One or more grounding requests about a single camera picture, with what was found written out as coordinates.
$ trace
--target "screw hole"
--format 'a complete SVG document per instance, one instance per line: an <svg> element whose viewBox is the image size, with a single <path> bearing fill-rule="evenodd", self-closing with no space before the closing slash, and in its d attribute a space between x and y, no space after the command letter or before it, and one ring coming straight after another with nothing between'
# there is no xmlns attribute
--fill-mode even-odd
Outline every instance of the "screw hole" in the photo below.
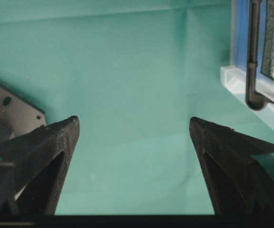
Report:
<svg viewBox="0 0 274 228"><path fill-rule="evenodd" d="M11 102L11 97L7 96L3 101L3 105L8 106L10 104L10 102Z"/></svg>

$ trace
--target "clear plastic container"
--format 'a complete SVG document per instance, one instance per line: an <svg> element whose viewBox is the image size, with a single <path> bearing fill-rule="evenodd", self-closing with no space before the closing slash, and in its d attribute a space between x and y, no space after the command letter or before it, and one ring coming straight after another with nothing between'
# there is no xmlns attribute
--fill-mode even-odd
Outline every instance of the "clear plastic container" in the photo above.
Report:
<svg viewBox="0 0 274 228"><path fill-rule="evenodd" d="M256 89L274 101L274 81L261 73L266 29L266 1L262 1ZM221 68L221 82L238 100L245 104L247 62L247 36L249 1L232 0L231 65ZM261 111L252 111L274 130L274 105L268 104Z"/></svg>

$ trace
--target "green fabric backdrop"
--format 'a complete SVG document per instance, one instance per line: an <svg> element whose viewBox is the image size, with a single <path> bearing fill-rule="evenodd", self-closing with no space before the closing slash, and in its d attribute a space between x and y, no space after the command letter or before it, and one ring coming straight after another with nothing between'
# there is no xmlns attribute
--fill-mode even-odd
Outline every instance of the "green fabric backdrop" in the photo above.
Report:
<svg viewBox="0 0 274 228"><path fill-rule="evenodd" d="M198 116L274 143L220 83L230 0L0 0L0 82L81 134L58 214L212 214Z"/></svg>

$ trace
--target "gray metal bracket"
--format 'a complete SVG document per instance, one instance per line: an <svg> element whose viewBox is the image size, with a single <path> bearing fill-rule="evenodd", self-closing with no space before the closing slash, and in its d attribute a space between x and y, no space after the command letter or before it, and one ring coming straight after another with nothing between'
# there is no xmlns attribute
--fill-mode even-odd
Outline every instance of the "gray metal bracket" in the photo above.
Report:
<svg viewBox="0 0 274 228"><path fill-rule="evenodd" d="M46 125L45 114L0 85L0 142Z"/></svg>

